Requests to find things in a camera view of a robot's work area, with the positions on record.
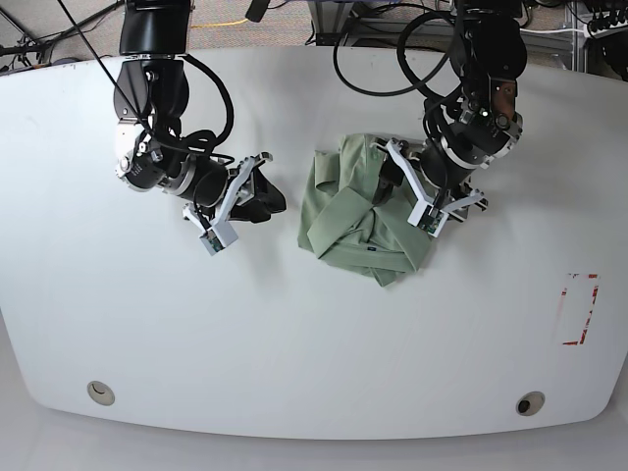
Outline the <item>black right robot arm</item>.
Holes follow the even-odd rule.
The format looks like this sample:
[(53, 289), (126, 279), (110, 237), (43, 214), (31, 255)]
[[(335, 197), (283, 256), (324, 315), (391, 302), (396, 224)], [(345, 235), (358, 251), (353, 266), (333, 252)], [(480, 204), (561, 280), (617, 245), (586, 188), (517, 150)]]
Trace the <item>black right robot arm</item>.
[[(114, 85), (118, 117), (116, 173), (135, 191), (159, 188), (186, 201), (207, 223), (235, 191), (230, 220), (259, 224), (284, 212), (284, 195), (262, 173), (265, 154), (246, 172), (233, 157), (217, 152), (231, 136), (235, 106), (220, 77), (187, 52), (190, 1), (128, 1), (120, 39), (123, 56)], [(220, 131), (183, 132), (190, 99), (185, 67), (192, 65), (216, 86), (225, 106)]]

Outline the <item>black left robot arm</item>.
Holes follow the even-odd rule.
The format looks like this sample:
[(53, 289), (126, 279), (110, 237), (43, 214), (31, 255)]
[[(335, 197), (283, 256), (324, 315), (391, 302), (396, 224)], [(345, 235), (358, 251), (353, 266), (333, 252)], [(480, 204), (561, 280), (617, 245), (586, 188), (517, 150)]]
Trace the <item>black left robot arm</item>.
[[(386, 148), (408, 178), (417, 201), (409, 222), (434, 236), (449, 219), (488, 206), (470, 176), (507, 155), (523, 133), (515, 101), (527, 65), (518, 1), (454, 1), (449, 12), (426, 8), (398, 34), (397, 63), (412, 90), (424, 98), (424, 148), (417, 157), (399, 143)], [(418, 77), (406, 57), (412, 33), (429, 21), (451, 26), (449, 46), (437, 65)]]

